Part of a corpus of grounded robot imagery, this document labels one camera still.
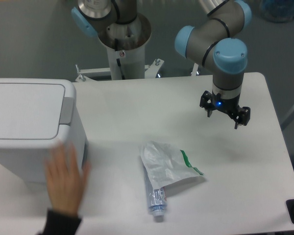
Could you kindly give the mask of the bare human hand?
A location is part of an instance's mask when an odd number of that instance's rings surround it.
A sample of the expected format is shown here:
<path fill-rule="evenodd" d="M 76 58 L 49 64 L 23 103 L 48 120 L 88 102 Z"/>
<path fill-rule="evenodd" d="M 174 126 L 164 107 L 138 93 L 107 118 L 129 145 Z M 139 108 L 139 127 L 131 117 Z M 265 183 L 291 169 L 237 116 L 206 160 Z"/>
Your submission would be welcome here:
<path fill-rule="evenodd" d="M 52 209 L 68 216 L 78 216 L 80 204 L 87 187 L 91 165 L 86 162 L 79 171 L 76 150 L 68 150 L 59 143 L 51 150 L 51 159 L 45 163 L 47 190 Z"/>

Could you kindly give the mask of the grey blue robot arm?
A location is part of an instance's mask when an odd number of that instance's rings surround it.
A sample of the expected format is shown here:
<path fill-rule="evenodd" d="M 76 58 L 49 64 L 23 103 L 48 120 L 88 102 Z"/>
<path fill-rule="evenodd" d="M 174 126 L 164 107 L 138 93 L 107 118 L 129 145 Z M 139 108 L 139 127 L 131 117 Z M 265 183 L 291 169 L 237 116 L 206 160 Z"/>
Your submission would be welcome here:
<path fill-rule="evenodd" d="M 208 21 L 200 28 L 179 30 L 175 50 L 184 58 L 209 70 L 212 91 L 205 91 L 200 107 L 211 115 L 227 114 L 236 126 L 247 125 L 250 108 L 239 98 L 247 66 L 247 47 L 235 38 L 251 21 L 252 12 L 242 0 L 202 0 Z M 97 37 L 106 47 L 114 80 L 145 78 L 145 45 L 151 36 L 148 19 L 137 10 L 135 0 L 80 0 L 71 11 L 79 29 Z"/>

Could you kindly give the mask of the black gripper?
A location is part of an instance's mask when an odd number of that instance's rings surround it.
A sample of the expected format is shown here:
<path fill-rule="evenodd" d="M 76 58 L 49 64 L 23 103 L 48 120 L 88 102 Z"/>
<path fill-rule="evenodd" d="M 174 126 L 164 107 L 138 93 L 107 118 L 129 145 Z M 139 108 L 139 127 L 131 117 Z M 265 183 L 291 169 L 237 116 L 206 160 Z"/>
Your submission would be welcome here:
<path fill-rule="evenodd" d="M 246 126 L 250 120 L 251 109 L 249 107 L 239 106 L 240 94 L 231 99 L 222 99 L 220 94 L 215 95 L 205 91 L 201 98 L 199 106 L 204 108 L 207 112 L 207 116 L 210 117 L 214 110 L 223 112 L 235 121 L 235 129 L 238 126 Z"/>

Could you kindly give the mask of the dark sleeved forearm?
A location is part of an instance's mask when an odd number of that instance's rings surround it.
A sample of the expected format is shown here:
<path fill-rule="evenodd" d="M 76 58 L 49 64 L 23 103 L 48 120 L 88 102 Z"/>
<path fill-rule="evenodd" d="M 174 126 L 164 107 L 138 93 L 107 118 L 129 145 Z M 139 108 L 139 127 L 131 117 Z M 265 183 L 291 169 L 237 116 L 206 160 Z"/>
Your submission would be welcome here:
<path fill-rule="evenodd" d="M 79 216 L 66 215 L 48 209 L 45 226 L 38 235 L 74 235 L 81 222 L 82 218 Z"/>

